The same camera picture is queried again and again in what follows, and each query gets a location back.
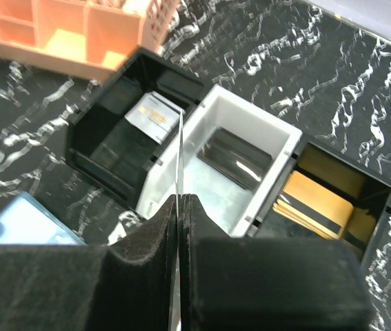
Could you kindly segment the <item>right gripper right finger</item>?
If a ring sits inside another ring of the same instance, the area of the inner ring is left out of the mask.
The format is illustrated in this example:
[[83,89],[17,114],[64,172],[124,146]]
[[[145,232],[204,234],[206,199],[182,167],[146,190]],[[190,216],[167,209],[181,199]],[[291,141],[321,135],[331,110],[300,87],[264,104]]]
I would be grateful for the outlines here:
[[232,238],[199,198],[179,200],[183,330],[367,330],[372,304],[335,240]]

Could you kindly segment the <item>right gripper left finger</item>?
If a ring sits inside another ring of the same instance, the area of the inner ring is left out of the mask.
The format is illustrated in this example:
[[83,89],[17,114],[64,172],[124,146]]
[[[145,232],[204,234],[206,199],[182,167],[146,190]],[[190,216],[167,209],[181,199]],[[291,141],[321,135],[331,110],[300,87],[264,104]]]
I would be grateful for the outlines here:
[[0,245],[0,330],[168,330],[175,212],[107,245]]

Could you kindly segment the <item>blue leather card holder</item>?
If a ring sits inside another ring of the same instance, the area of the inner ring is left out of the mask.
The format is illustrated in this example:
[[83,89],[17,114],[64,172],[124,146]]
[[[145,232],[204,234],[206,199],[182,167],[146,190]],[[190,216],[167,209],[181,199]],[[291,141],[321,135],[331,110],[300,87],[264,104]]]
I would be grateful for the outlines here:
[[83,245],[85,242],[27,192],[0,211],[0,245]]

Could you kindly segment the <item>black credit card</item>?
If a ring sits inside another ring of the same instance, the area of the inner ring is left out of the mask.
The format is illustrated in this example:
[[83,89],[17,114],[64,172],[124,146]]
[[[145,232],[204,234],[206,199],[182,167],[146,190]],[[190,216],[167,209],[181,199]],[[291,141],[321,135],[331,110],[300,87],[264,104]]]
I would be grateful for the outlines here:
[[273,162],[270,154],[223,128],[212,133],[197,157],[250,191],[258,188]]
[[175,195],[176,195],[176,226],[177,226],[177,255],[176,255],[176,273],[174,278],[173,302],[171,330],[181,329],[181,303],[180,303],[180,263],[179,263],[179,219],[181,193],[183,192],[183,112],[179,114],[179,132],[178,132],[178,150],[176,157],[176,174],[175,174]]

